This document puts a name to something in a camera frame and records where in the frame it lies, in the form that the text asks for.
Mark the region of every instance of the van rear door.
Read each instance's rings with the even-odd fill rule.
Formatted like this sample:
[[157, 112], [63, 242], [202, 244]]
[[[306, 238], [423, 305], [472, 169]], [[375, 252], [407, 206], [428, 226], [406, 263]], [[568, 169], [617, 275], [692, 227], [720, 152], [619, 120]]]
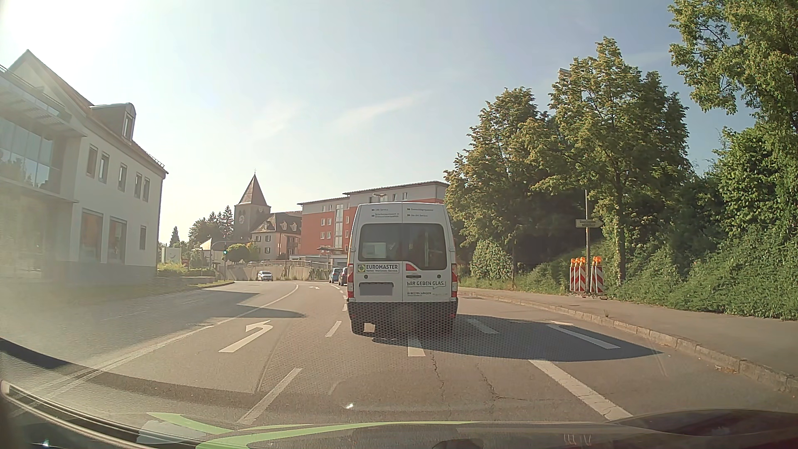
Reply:
[[405, 302], [443, 302], [452, 296], [452, 267], [443, 205], [402, 204], [401, 277]]
[[399, 203], [358, 208], [351, 287], [357, 302], [402, 302], [401, 212]]

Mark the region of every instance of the church steeple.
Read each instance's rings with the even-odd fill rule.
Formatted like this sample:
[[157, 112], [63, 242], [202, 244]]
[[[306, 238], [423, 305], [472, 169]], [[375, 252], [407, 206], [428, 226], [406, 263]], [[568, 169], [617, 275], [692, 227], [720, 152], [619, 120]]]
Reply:
[[260, 184], [258, 183], [258, 177], [256, 175], [252, 175], [252, 180], [247, 186], [247, 190], [244, 190], [239, 205], [268, 206], [268, 204], [266, 204], [266, 198], [263, 197], [263, 192], [260, 190]]

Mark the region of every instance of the windshield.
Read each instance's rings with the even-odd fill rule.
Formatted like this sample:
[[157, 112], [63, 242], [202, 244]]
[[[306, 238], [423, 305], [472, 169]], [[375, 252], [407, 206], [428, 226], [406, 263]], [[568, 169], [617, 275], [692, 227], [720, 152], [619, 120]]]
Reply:
[[206, 436], [798, 412], [791, 5], [1, 0], [0, 380]]

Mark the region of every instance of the building window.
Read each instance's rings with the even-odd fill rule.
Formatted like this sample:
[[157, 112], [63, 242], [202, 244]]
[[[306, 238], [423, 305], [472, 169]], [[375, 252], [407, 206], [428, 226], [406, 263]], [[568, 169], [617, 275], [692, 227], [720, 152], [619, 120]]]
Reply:
[[81, 260], [100, 261], [102, 215], [84, 210], [81, 217]]
[[141, 198], [141, 173], [136, 173], [136, 185], [133, 186], [133, 196]]
[[148, 178], [144, 179], [144, 193], [142, 193], [141, 195], [142, 195], [141, 198], [144, 199], [144, 201], [149, 201], [149, 179]]
[[94, 177], [97, 173], [97, 149], [89, 147], [89, 161], [86, 162], [86, 174]]
[[124, 188], [127, 187], [128, 184], [128, 166], [125, 164], [119, 164], [119, 185], [117, 188], [124, 192]]
[[111, 219], [108, 229], [108, 262], [124, 263], [124, 244], [127, 240], [127, 225], [123, 221]]
[[124, 115], [124, 127], [122, 128], [122, 135], [128, 140], [133, 135], [133, 117], [127, 113]]
[[102, 153], [100, 156], [100, 182], [108, 183], [108, 164], [111, 162], [111, 157]]
[[147, 249], [147, 226], [142, 226], [139, 230], [139, 249], [141, 251]]

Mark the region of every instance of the church tower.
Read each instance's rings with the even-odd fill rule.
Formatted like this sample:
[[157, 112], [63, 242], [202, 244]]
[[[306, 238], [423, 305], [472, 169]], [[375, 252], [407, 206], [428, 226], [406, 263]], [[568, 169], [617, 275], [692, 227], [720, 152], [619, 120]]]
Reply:
[[250, 233], [260, 226], [271, 214], [271, 206], [266, 204], [266, 198], [260, 190], [258, 178], [252, 175], [252, 180], [247, 190], [241, 196], [241, 201], [234, 207], [233, 240], [247, 242]]

